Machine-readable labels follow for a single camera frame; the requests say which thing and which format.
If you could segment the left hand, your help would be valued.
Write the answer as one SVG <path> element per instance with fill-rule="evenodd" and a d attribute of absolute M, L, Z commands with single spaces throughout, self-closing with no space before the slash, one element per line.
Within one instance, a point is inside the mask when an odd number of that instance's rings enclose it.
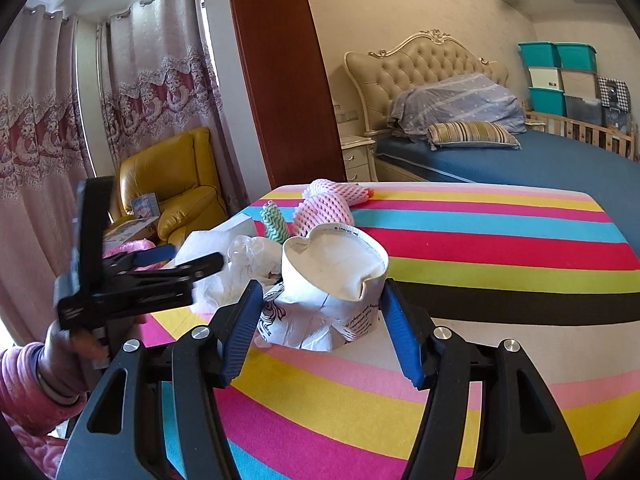
<path fill-rule="evenodd" d="M 108 347 L 93 333 L 81 328 L 62 330 L 54 321 L 37 352 L 35 376 L 55 403 L 74 404 L 92 389 L 93 362 L 103 362 L 109 355 Z"/>

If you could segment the pink sleeve left forearm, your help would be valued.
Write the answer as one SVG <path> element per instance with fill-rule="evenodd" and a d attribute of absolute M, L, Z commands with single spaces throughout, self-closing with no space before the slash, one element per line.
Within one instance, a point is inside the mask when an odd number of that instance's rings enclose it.
<path fill-rule="evenodd" d="M 1 351 L 1 413 L 27 456 L 48 478 L 54 479 L 66 447 L 66 440 L 51 436 L 55 427 L 78 415 L 87 395 L 72 404 L 56 403 L 41 388 L 36 361 L 43 344 Z"/>

